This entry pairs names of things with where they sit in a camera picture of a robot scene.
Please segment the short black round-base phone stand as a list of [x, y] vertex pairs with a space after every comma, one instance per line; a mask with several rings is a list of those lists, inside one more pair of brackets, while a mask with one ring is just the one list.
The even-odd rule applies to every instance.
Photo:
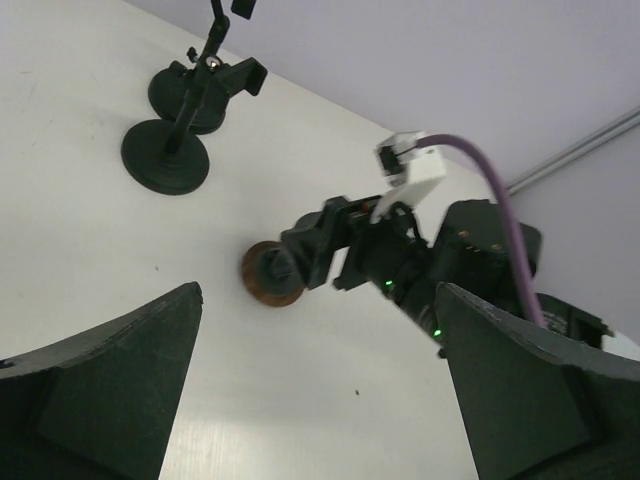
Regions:
[[124, 136], [121, 156], [128, 173], [144, 187], [164, 195], [195, 191], [209, 173], [209, 157], [197, 134], [189, 130], [197, 112], [190, 94], [175, 121], [146, 120]]

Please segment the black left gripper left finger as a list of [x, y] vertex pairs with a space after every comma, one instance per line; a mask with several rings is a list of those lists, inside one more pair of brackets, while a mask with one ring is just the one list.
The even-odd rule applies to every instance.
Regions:
[[196, 282], [1, 362], [4, 479], [156, 479], [203, 311]]

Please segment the brown-base grey phone stand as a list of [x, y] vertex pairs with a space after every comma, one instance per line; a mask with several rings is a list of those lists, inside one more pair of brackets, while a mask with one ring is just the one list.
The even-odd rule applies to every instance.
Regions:
[[293, 260], [276, 241], [250, 247], [242, 257], [240, 275], [247, 292], [272, 308], [292, 305], [305, 290]]

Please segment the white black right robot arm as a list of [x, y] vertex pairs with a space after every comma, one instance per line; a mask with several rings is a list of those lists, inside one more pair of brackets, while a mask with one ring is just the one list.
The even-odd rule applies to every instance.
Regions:
[[347, 254], [334, 288], [375, 285], [438, 344], [444, 342], [435, 314], [440, 283], [453, 283], [511, 314], [524, 315], [496, 204], [451, 204], [434, 241], [428, 242], [406, 203], [393, 203], [375, 220], [379, 201], [332, 198], [322, 210], [304, 215], [282, 232], [283, 248], [307, 289], [326, 282], [335, 252], [344, 249]]

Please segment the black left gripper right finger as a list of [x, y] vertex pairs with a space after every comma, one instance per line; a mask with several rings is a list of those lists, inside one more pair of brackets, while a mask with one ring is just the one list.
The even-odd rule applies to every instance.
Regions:
[[638, 361], [453, 284], [438, 287], [436, 312], [479, 478], [638, 478]]

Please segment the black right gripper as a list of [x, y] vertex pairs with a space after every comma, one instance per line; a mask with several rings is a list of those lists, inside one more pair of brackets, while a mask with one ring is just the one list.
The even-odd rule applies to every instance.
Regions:
[[[303, 285], [312, 290], [326, 282], [332, 256], [327, 256], [330, 231], [326, 214], [303, 215], [280, 234]], [[389, 300], [429, 296], [433, 287], [428, 270], [433, 255], [421, 235], [414, 209], [394, 202], [381, 220], [353, 221], [342, 269], [332, 282], [341, 291], [371, 283]]]

